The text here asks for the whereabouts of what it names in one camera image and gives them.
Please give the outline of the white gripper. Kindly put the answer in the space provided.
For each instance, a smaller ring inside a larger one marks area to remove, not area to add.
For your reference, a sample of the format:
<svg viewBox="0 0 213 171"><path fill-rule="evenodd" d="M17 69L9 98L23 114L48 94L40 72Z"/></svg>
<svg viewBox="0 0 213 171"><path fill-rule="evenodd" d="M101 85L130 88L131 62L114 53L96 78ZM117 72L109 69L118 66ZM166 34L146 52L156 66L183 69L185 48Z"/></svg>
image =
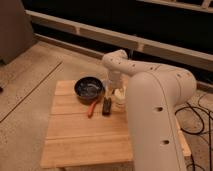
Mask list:
<svg viewBox="0 0 213 171"><path fill-rule="evenodd" d="M109 70L108 74L108 87L105 88L105 97L110 97L110 90L109 89L119 89L121 94L124 94L123 81L122 81L122 74L119 71Z"/></svg>

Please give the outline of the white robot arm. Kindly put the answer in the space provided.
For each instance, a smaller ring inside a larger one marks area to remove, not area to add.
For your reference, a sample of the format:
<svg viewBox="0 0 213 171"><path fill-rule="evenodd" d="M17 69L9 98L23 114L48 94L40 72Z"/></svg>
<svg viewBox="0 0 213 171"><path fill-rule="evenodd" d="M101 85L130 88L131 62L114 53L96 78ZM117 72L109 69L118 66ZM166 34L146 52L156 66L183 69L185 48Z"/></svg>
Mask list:
<svg viewBox="0 0 213 171"><path fill-rule="evenodd" d="M175 107L196 91L194 75L180 67L129 60L117 50L102 58L111 83L129 76L125 106L135 171L187 171Z"/></svg>

